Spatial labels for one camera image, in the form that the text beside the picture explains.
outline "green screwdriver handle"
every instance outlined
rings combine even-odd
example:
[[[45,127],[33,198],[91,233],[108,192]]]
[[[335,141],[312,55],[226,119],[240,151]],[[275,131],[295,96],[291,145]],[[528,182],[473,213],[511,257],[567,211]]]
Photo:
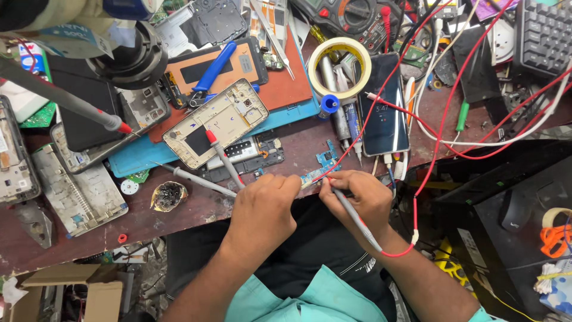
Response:
[[[459,120],[457,121],[457,131],[460,132],[464,130],[464,122],[467,120],[468,114],[468,103],[466,100],[463,100],[463,104],[461,104],[461,110],[459,111]]]

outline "black pants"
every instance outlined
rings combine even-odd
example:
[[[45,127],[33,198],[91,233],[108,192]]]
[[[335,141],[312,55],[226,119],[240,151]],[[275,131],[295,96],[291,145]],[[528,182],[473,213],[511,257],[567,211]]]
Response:
[[[395,300],[380,277],[382,267],[356,242],[317,195],[292,204],[296,231],[255,271],[276,297],[302,295],[322,264],[375,303],[388,321],[395,321]],[[167,236],[167,296],[185,288],[218,250],[229,220]]]

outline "red probe tip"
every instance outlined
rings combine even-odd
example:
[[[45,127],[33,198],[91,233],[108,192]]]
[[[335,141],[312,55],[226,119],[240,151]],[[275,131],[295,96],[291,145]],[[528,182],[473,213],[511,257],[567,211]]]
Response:
[[[213,131],[211,131],[211,130],[209,130],[209,129],[206,131],[206,138],[209,139],[209,142],[211,142],[211,143],[213,143],[214,141],[216,141],[216,136],[215,136],[215,134],[213,133]]]
[[[129,133],[133,132],[133,130],[125,122],[121,122],[121,125],[119,125],[119,128],[117,129],[117,132],[129,134]]]
[[[381,13],[383,17],[389,17],[391,14],[391,9],[388,6],[383,6],[379,10],[379,13]]]

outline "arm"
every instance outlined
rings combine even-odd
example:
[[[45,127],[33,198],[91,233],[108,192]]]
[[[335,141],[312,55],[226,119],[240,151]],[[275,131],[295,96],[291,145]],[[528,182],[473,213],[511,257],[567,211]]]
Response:
[[[409,243],[388,223],[391,191],[374,176],[361,171],[332,172],[328,176],[332,180],[322,180],[320,198],[359,244],[389,271],[421,321],[469,321],[480,308],[472,295],[415,249],[401,257],[376,252],[332,193],[331,186],[352,191],[354,197],[348,200],[379,245],[389,254],[398,254]]]
[[[290,207],[300,177],[263,175],[236,196],[219,250],[165,312],[162,322],[223,321],[236,291],[296,230]]]

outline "phone screen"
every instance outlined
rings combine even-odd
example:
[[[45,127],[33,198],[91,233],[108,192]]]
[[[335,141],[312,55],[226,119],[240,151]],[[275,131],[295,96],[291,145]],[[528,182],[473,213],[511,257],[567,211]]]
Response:
[[[372,100],[365,92],[377,94],[383,82],[389,76],[399,57],[395,54],[382,54],[371,57],[372,68],[370,79],[363,91],[357,96],[357,107],[360,122],[363,126],[367,113],[370,111]],[[387,81],[381,95],[383,100],[402,107],[402,89],[399,81],[399,69]],[[410,148],[407,136],[407,117],[385,104],[375,103],[370,119],[363,131],[363,147],[366,156],[407,151]]]

